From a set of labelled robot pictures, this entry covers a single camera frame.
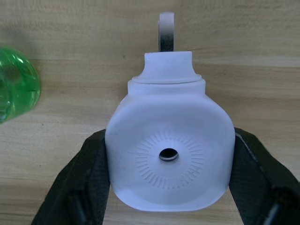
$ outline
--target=wood grain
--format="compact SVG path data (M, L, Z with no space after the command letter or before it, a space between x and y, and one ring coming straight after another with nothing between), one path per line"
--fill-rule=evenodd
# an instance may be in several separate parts
M157 20L176 15L207 94L300 179L298 0L0 0L0 45L37 68L37 107L0 126L0 224L30 224L58 172L106 127L127 81L158 49ZM227 192L187 213L136 211L111 193L105 225L241 225Z

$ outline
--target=green plastic bottle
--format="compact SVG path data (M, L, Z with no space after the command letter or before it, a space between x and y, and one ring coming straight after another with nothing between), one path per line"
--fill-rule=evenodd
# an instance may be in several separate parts
M16 50L0 48L0 123L32 109L40 90L39 76L28 59Z

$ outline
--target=small hole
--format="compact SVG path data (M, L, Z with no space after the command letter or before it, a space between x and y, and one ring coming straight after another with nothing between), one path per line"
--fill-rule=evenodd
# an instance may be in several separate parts
M175 149L164 149L160 152L159 158L163 161L173 161L178 157L178 152Z

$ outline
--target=white plastic housing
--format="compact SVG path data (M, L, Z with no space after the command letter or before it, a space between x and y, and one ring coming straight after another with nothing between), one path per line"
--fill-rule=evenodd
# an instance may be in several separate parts
M147 53L106 130L112 188L139 210L205 208L228 187L234 141L233 124L205 95L192 53ZM178 153L173 161L159 157L168 148Z

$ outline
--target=wooden table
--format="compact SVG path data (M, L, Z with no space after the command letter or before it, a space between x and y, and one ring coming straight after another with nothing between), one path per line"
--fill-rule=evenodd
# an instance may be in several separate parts
M36 108L0 126L0 224L30 224L58 172L106 127L158 49L163 11L175 12L175 48L193 51L207 94L300 179L300 3L224 2L0 0L0 45L24 52L42 83ZM104 224L242 221L229 192L187 213L140 212L111 192Z

